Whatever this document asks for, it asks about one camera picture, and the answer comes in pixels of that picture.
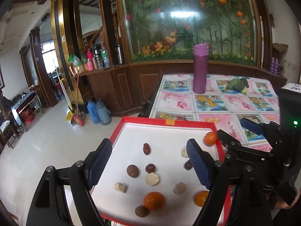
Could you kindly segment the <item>person's right hand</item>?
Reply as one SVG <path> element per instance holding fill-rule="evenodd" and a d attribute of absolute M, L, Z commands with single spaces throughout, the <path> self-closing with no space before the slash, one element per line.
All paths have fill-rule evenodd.
<path fill-rule="evenodd" d="M 279 195 L 277 195 L 276 196 L 276 203 L 275 203 L 274 207 L 277 208 L 277 209 L 288 210 L 296 204 L 298 199 L 299 199 L 299 194 L 296 196 L 293 203 L 291 205 L 288 205 Z"/>

